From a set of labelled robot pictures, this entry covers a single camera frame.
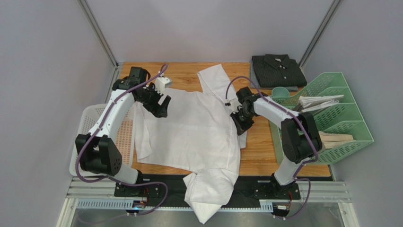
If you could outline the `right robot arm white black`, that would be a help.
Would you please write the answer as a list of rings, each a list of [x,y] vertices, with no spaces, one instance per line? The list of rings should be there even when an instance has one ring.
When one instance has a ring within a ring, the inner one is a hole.
[[[230,116],[238,135],[249,130],[257,116],[280,128],[284,158],[273,174],[273,182],[277,185],[293,183],[304,165],[318,160],[322,141],[311,113],[292,111],[261,92],[252,93],[248,87],[240,89],[235,98],[226,99],[225,105],[232,110]]]

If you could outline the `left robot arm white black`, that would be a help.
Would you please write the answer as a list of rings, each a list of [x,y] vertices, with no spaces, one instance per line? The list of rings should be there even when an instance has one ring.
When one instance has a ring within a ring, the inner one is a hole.
[[[170,96],[163,92],[172,85],[172,80],[164,76],[168,64],[163,64],[158,74],[151,76],[141,67],[132,67],[129,76],[118,79],[112,86],[110,99],[95,125],[75,139],[77,177],[86,183],[110,180],[130,187],[144,186],[141,172],[123,162],[115,141],[126,113],[136,103],[156,118],[166,118]]]

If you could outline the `white long sleeve shirt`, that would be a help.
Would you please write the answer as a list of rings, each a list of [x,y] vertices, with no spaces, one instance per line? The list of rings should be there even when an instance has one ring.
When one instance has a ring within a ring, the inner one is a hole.
[[[137,161],[187,170],[184,200],[205,224],[228,204],[239,177],[241,149],[231,109],[236,97],[222,65],[197,73],[202,92],[168,88],[167,117],[157,118],[136,103],[134,114]]]

